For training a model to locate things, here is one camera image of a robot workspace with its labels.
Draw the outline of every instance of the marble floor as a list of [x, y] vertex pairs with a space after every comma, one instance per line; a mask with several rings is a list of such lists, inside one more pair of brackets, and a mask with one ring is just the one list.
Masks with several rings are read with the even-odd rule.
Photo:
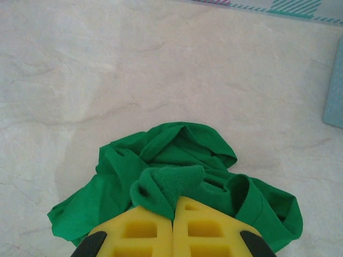
[[297, 196], [304, 232], [278, 257], [342, 256], [343, 130], [322, 122], [342, 35], [177, 0], [1, 0], [0, 256], [70, 256], [47, 212], [100, 146], [177, 120]]

